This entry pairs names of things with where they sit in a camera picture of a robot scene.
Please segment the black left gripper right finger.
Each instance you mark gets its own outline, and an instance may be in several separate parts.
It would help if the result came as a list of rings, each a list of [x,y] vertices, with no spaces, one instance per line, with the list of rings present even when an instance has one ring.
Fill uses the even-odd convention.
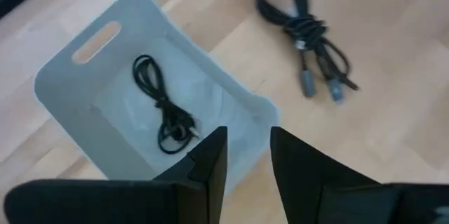
[[[448,224],[448,185],[379,183],[271,129],[276,184],[289,223]]]

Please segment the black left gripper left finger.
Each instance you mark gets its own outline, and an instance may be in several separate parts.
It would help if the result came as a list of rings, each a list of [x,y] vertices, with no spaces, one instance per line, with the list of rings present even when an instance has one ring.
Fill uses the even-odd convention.
[[[9,223],[219,223],[227,177],[220,126],[153,180],[41,179],[10,190]]]

